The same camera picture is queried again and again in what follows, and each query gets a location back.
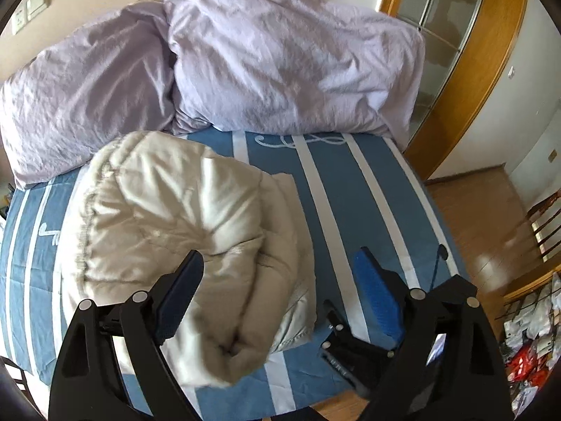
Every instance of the floor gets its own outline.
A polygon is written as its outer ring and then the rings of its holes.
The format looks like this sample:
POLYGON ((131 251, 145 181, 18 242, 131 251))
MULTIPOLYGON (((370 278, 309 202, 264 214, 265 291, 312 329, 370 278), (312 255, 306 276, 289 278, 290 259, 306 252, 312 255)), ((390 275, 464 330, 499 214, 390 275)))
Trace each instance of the floor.
MULTIPOLYGON (((503 168, 433 183, 428 191, 447 223, 495 334, 502 331, 507 284, 541 263, 520 198, 503 168)), ((354 421, 366 406, 348 391, 314 408, 329 421, 354 421)))

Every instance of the wall switch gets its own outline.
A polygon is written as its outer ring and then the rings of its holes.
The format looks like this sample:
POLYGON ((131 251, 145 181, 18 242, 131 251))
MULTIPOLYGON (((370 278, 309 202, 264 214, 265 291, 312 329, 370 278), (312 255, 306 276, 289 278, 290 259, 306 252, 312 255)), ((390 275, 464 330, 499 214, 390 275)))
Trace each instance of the wall switch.
POLYGON ((30 22, 48 7, 49 0, 27 0, 27 21, 30 22))
POLYGON ((27 24, 27 11, 25 6, 17 8, 12 14, 12 35, 15 35, 27 24))

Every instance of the pillow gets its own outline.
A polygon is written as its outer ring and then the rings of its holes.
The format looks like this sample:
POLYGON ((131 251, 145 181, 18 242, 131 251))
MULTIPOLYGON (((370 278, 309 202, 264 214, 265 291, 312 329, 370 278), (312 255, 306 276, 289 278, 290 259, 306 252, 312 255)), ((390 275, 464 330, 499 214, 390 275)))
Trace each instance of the pillow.
POLYGON ((175 113, 161 2, 77 29, 0 89, 2 141, 19 188, 89 161, 118 136, 164 128, 175 113))
POLYGON ((321 0, 164 0, 176 135, 387 133, 401 147, 424 42, 371 9, 321 0))

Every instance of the bed sheet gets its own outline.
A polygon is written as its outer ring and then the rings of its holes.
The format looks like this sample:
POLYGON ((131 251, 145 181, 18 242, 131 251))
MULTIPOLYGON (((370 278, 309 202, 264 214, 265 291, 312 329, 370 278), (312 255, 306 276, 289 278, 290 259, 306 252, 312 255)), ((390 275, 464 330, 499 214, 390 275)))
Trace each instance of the bed sheet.
MULTIPOLYGON (((259 419, 334 396, 348 384, 318 356, 329 334, 325 299, 344 312, 353 333, 391 348, 379 329, 352 260, 368 246, 382 267, 410 286, 428 289, 437 247, 450 257, 437 284, 467 277, 455 245, 426 190, 394 143, 371 134, 279 137, 207 129, 189 139, 271 174, 293 175, 313 241, 318 323, 313 340, 270 356, 267 363, 226 389, 183 388, 205 421, 259 419)), ((58 237, 86 167, 17 191, 0 254, 0 355, 50 384, 66 322, 61 308, 58 237)), ((125 382, 135 406, 148 407, 133 375, 125 382)))

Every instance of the blanket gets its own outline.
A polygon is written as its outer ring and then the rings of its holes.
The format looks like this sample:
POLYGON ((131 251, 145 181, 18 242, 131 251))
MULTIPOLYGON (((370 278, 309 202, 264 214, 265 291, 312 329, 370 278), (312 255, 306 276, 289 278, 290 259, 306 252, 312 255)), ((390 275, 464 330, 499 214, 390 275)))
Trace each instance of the blanket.
MULTIPOLYGON (((232 385, 309 338, 313 253, 291 176, 136 132, 94 156, 81 189, 60 239, 68 321, 83 299, 107 305, 150 289, 196 249, 203 280, 162 346, 180 385, 232 385)), ((123 340, 116 352, 132 373, 123 340)))

